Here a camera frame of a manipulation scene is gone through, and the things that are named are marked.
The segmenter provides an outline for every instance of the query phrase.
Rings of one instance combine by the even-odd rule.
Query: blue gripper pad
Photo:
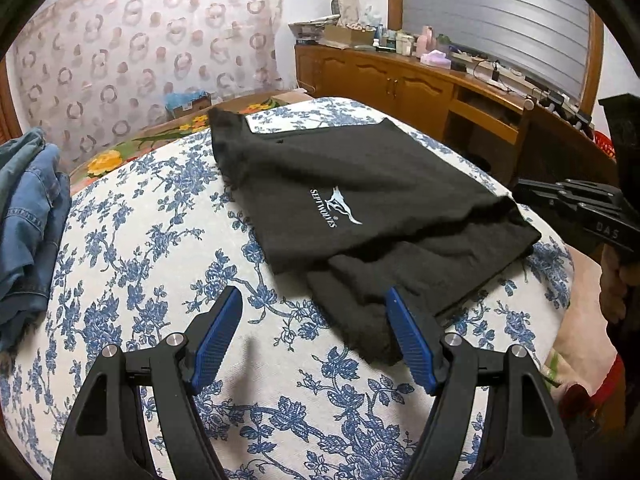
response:
[[[432,394],[438,382],[433,373],[433,356],[420,334],[420,329],[394,288],[385,295],[385,304],[386,316],[400,345],[404,362],[409,367],[414,381],[428,394]]]
[[[242,295],[239,290],[233,287],[233,291],[226,298],[196,352],[194,373],[191,378],[191,387],[196,394],[199,394],[205,386],[209,386],[216,379],[222,359],[229,348],[229,343],[238,328],[241,317]]]

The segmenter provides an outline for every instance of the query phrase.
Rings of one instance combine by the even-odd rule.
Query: blue denim clothing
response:
[[[9,293],[0,300],[0,352],[14,346],[25,326],[44,312],[49,304],[53,270],[56,266],[66,216],[71,209],[69,177],[57,175],[60,194],[53,201],[44,240],[38,245],[24,276],[18,278]]]
[[[0,214],[4,213],[25,168],[44,149],[43,131],[32,128],[23,136],[0,145]]]
[[[49,211],[60,194],[55,173],[59,159],[58,147],[48,144],[27,166],[11,195],[0,226],[0,300],[33,263],[44,238]]]

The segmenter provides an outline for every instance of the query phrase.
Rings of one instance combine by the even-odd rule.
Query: finger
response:
[[[620,268],[620,258],[618,257],[618,253],[610,245],[604,246],[600,261],[603,269],[605,267],[611,270],[618,270]]]
[[[606,290],[600,292],[600,311],[604,319],[617,323],[626,316],[626,306],[622,298],[612,296]]]
[[[620,279],[617,272],[602,269],[600,276],[600,290],[606,290],[612,296],[624,298],[626,296],[626,284]]]
[[[629,286],[640,285],[640,262],[620,267],[620,279]]]

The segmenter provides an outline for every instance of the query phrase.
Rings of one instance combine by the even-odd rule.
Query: white and blue floral fabric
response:
[[[249,117],[255,133],[385,117],[324,98]],[[497,194],[508,191],[450,149],[399,121],[425,149]],[[571,258],[533,211],[534,252],[466,302],[452,330],[481,348],[515,342],[544,362],[568,306]],[[232,479],[399,479],[433,399],[403,363],[377,367],[348,351],[305,286],[273,276],[250,219],[214,160],[208,130],[139,158],[74,197],[46,317],[16,354],[0,359],[9,435],[44,478],[66,418],[98,352],[155,345],[209,309],[226,285],[244,313],[217,380],[196,398],[204,428]],[[478,389],[457,475],[471,468],[486,407]],[[172,478],[151,388],[142,388],[158,472]]]

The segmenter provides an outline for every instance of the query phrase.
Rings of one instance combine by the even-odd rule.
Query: metal screw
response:
[[[521,345],[514,345],[513,347],[511,347],[511,353],[516,357],[527,356],[527,351],[525,350],[524,346]]]
[[[444,342],[449,346],[460,346],[462,345],[462,338],[458,334],[450,332],[448,334],[445,334]]]
[[[102,349],[102,355],[104,357],[113,357],[117,351],[118,347],[116,345],[107,345]]]
[[[172,334],[169,334],[168,337],[166,338],[166,343],[169,346],[178,346],[183,341],[184,341],[184,336],[179,332],[174,332]]]

